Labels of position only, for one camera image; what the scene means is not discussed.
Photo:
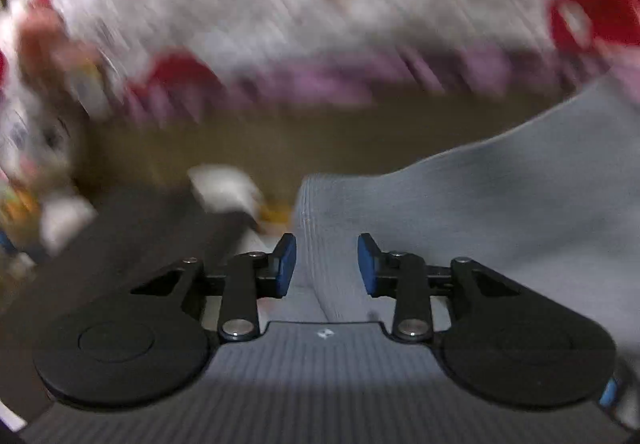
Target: silver rivet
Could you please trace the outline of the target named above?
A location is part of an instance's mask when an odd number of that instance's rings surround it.
[[[411,338],[419,338],[428,334],[430,329],[429,324],[421,319],[403,319],[398,323],[398,330],[401,334]]]
[[[230,319],[222,329],[230,336],[245,336],[254,329],[254,324],[246,319]]]

